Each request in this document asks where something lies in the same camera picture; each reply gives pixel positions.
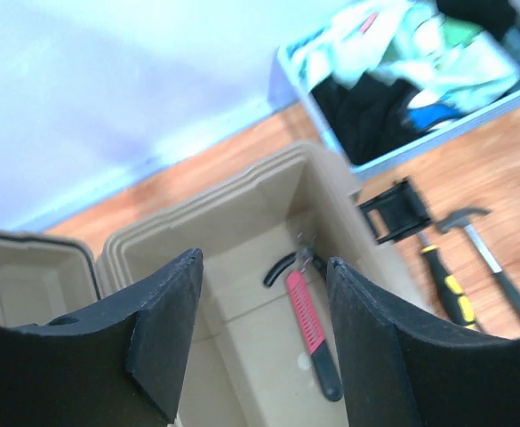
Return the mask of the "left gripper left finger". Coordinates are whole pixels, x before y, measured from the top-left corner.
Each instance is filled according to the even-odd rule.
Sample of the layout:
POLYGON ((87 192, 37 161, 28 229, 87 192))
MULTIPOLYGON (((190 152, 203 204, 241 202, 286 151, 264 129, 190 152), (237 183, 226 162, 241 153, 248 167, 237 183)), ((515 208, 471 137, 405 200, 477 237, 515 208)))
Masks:
POLYGON ((203 273, 189 249, 46 325, 0 326, 0 426, 172 424, 203 273))

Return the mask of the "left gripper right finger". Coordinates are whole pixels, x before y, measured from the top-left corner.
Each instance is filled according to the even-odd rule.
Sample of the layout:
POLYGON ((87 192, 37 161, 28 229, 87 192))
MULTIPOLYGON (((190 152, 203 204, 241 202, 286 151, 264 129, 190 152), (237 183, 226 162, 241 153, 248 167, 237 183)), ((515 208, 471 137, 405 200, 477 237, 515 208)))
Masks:
POLYGON ((327 294, 351 426, 520 426, 520 338, 457 326, 346 261, 327 294))

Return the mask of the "black yellow long screwdriver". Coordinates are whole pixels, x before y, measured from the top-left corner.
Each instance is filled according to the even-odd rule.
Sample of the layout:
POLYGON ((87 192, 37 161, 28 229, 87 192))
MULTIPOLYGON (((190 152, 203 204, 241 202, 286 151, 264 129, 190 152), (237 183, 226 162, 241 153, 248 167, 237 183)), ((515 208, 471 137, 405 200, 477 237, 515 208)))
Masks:
POLYGON ((476 314, 469 298, 458 280, 445 267, 438 247, 428 240, 424 231, 419 231, 417 235, 422 245, 420 255, 428 267, 435 284, 438 301, 449 320, 458 326, 483 332, 483 328, 477 323, 476 314))

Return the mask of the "tan plastic tool box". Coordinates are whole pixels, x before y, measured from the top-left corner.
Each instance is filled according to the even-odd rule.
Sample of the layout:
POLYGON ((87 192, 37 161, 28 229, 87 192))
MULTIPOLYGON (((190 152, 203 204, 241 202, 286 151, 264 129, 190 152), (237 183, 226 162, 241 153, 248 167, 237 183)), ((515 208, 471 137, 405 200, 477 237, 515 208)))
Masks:
MULTIPOLYGON (((177 417, 166 426, 344 426, 321 392, 284 277, 262 280, 301 243, 345 259, 377 285, 423 306, 393 244, 379 243, 345 160, 301 142, 190 200, 85 243, 0 231, 0 326, 43 326, 130 286, 193 248, 203 283, 177 417)), ((326 338, 325 282, 305 270, 326 338)))

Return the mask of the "black handled claw hammer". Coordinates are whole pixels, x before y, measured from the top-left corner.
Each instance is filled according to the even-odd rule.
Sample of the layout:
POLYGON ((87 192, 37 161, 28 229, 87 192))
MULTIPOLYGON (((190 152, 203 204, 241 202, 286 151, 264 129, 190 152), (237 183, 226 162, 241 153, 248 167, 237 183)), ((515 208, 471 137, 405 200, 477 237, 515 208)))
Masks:
POLYGON ((473 216, 487 216, 492 211, 480 206, 467 206, 448 213, 442 220, 436 222, 436 228, 441 234, 447 234, 452 229, 463 230, 477 252, 481 255, 501 292, 520 319, 520 291, 514 282, 508 277, 493 253, 482 240, 479 233, 472 225, 473 216))

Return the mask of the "small black handled pliers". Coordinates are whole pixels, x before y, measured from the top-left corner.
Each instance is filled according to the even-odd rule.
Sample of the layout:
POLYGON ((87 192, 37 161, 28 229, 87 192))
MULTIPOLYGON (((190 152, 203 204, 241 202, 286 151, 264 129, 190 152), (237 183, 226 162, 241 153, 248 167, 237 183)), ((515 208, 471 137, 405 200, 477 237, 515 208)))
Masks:
POLYGON ((270 288, 276 280, 291 267, 299 267, 305 270, 312 267, 319 276, 326 280, 327 261, 315 252, 315 243, 301 243, 295 252, 291 252, 277 261, 266 273, 262 283, 270 288))

